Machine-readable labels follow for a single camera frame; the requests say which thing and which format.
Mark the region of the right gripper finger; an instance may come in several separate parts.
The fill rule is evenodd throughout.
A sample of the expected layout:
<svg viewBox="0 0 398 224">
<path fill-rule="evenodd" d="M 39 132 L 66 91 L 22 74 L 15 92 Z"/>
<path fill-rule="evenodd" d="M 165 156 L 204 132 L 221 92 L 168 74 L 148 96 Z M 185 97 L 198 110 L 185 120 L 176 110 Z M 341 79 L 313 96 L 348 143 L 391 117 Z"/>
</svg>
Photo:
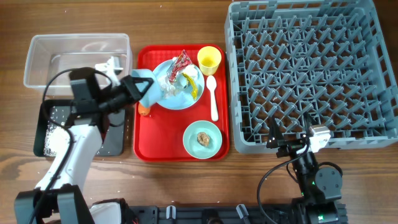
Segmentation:
<svg viewBox="0 0 398 224">
<path fill-rule="evenodd" d="M 276 141 L 276 140 L 283 140 L 284 137 L 279 129 L 279 125 L 277 124 L 274 117 L 271 117 L 268 122 L 269 126 L 269 140 Z"/>
<path fill-rule="evenodd" d="M 312 118 L 312 116 L 308 112 L 304 112 L 303 120 L 304 120 L 304 128 L 306 136 L 312 137 L 313 133 L 311 131 L 311 127 L 313 125 L 316 125 L 316 121 Z"/>
</svg>

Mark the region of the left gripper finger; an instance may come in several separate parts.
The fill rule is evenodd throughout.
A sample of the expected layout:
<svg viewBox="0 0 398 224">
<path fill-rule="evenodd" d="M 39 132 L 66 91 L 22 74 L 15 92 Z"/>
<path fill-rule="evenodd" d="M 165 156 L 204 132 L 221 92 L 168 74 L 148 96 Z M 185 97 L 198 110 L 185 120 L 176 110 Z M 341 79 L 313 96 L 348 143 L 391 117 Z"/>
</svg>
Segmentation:
<svg viewBox="0 0 398 224">
<path fill-rule="evenodd" d="M 139 101 L 154 83 L 152 78 L 126 77 L 126 90 L 131 101 Z"/>
<path fill-rule="evenodd" d="M 117 56 L 111 56 L 106 63 L 99 63 L 95 65 L 97 71 L 105 73 L 111 80 L 112 86 L 120 85 L 118 75 L 121 74 L 123 68 L 120 64 L 120 59 Z"/>
</svg>

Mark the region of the light blue bowl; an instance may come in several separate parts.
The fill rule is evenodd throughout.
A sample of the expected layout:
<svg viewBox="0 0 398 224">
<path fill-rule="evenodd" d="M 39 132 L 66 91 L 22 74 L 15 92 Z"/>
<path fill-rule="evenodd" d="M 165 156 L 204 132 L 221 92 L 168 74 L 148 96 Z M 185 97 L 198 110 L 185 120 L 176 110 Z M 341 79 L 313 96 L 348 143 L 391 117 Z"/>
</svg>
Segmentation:
<svg viewBox="0 0 398 224">
<path fill-rule="evenodd" d="M 152 78 L 154 83 L 149 88 L 148 92 L 139 102 L 146 108 L 150 108 L 153 104 L 162 99 L 162 90 L 160 89 L 159 82 L 152 70 L 149 69 L 135 69 L 132 70 L 132 77 Z"/>
</svg>

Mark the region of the orange carrot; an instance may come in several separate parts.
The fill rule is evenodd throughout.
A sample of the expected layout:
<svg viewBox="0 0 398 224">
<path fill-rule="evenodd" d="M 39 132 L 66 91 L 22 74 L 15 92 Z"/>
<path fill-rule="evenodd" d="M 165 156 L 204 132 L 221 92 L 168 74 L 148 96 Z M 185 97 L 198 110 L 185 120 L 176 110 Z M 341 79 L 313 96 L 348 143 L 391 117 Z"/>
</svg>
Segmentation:
<svg viewBox="0 0 398 224">
<path fill-rule="evenodd" d="M 142 116 L 147 116 L 150 113 L 150 108 L 146 108 L 145 106 L 143 106 L 141 103 L 138 104 L 137 106 L 137 111 L 140 115 Z"/>
</svg>

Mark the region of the white rice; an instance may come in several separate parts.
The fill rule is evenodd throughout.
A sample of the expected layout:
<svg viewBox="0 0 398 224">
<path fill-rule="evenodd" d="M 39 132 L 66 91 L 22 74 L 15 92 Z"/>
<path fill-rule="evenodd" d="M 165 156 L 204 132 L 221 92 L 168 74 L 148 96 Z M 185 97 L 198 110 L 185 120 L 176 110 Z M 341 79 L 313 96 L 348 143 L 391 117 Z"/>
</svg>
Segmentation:
<svg viewBox="0 0 398 224">
<path fill-rule="evenodd" d="M 52 106 L 48 114 L 51 120 L 64 126 L 70 114 L 70 107 Z M 69 141 L 70 137 L 64 129 L 48 122 L 44 141 L 44 156 L 55 157 L 58 152 L 63 152 L 68 148 Z"/>
</svg>

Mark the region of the brown food lump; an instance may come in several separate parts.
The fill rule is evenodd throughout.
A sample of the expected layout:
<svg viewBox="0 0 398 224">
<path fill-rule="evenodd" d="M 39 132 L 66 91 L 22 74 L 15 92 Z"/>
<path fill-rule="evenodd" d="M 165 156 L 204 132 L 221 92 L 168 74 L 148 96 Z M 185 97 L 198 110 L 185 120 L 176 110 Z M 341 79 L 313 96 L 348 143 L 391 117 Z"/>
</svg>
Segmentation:
<svg viewBox="0 0 398 224">
<path fill-rule="evenodd" d="M 201 144 L 202 146 L 207 147 L 207 146 L 209 146 L 209 144 L 210 144 L 210 137 L 209 137 L 209 135 L 207 135 L 207 133 L 205 133 L 205 132 L 200 132 L 200 133 L 198 133 L 198 135 L 197 135 L 197 141 L 198 141 L 198 143 Z"/>
</svg>

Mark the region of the teal green bowl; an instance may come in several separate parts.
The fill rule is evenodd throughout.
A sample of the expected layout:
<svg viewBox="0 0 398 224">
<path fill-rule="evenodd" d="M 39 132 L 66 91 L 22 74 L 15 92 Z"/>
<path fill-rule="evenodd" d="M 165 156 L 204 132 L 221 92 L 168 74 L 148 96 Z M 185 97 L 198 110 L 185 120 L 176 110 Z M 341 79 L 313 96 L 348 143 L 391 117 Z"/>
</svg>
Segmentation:
<svg viewBox="0 0 398 224">
<path fill-rule="evenodd" d="M 209 145 L 203 146 L 198 142 L 198 134 L 205 133 L 210 137 Z M 210 121 L 200 120 L 190 124 L 183 134 L 185 150 L 196 159 L 210 159 L 221 149 L 223 137 L 219 128 Z"/>
</svg>

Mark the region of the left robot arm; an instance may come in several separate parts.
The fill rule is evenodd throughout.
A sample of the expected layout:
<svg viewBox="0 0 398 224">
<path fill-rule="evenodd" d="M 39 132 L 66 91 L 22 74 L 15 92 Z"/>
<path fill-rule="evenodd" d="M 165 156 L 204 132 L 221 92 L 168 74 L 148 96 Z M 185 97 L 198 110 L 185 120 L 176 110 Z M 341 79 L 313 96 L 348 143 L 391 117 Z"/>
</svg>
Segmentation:
<svg viewBox="0 0 398 224">
<path fill-rule="evenodd" d="M 33 190 L 20 192 L 14 201 L 18 223 L 43 223 L 59 213 L 59 223 L 138 223 L 137 215 L 123 198 L 103 200 L 87 206 L 81 192 L 91 162 L 111 126 L 108 115 L 141 101 L 155 84 L 151 70 L 135 69 L 100 88 L 98 75 L 91 67 L 65 70 L 74 95 L 70 114 L 64 124 L 43 116 L 69 136 L 68 147 L 59 152 L 50 169 Z"/>
</svg>

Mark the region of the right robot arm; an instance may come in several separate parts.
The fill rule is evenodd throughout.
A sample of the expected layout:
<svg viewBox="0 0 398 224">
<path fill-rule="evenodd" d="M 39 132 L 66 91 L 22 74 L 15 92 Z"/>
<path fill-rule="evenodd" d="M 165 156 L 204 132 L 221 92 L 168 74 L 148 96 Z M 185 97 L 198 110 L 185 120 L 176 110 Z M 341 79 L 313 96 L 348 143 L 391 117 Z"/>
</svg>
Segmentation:
<svg viewBox="0 0 398 224">
<path fill-rule="evenodd" d="M 275 118 L 269 120 L 268 148 L 277 149 L 277 157 L 289 157 L 261 179 L 257 196 L 260 196 L 262 183 L 275 170 L 292 165 L 295 180 L 302 196 L 292 199 L 288 206 L 290 223 L 347 223 L 348 216 L 342 198 L 343 171 L 332 162 L 317 162 L 315 153 L 324 148 L 331 138 L 330 130 L 317 124 L 304 113 L 305 134 L 301 138 L 288 140 L 280 131 Z"/>
</svg>

